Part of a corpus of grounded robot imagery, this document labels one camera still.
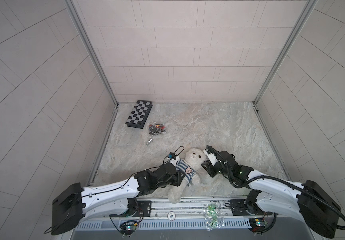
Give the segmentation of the blue white striped shirt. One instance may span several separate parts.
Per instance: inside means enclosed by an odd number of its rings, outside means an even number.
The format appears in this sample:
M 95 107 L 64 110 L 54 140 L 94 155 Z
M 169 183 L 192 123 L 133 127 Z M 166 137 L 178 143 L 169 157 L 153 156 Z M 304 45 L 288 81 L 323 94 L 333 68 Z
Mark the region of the blue white striped shirt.
M 196 178 L 198 174 L 184 159 L 180 159 L 175 167 L 177 170 L 185 173 L 184 180 L 189 186 L 193 184 L 193 179 Z

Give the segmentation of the white teddy bear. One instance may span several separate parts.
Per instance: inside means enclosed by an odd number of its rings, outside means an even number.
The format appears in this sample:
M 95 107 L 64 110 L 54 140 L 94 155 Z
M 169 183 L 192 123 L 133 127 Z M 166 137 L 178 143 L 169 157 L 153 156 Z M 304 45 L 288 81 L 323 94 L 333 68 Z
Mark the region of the white teddy bear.
M 176 169 L 185 173 L 182 183 L 178 187 L 173 186 L 167 194 L 172 204 L 177 204 L 180 201 L 186 188 L 191 185 L 198 186 L 201 183 L 198 171 L 203 170 L 201 164 L 207 160 L 208 157 L 204 151 L 196 148 L 188 150 L 185 158 L 176 157 L 175 160 L 172 160 L 172 164 L 175 165 Z

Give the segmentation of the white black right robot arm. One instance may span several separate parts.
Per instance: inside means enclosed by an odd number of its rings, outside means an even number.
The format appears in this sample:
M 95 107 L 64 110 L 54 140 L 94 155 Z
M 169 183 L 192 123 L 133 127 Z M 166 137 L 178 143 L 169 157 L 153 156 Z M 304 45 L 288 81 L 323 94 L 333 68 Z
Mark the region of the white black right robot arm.
M 233 187 L 250 190 L 245 199 L 249 213 L 284 215 L 305 223 L 320 236 L 335 237 L 341 208 L 316 182 L 308 180 L 302 184 L 265 175 L 238 164 L 227 151 L 218 152 L 210 146 L 203 152 L 208 159 L 201 166 L 211 177 L 220 174 Z

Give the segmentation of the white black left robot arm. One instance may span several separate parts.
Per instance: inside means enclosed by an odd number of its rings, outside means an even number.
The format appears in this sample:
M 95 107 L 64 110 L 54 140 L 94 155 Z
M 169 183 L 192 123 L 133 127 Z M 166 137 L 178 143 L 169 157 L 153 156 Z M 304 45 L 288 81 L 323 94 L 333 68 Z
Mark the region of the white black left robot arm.
M 45 233 L 60 235 L 76 228 L 80 222 L 104 215 L 133 215 L 138 208 L 138 197 L 168 185 L 178 187 L 184 178 L 184 171 L 165 163 L 109 185 L 91 188 L 72 184 L 52 201 L 51 227 Z

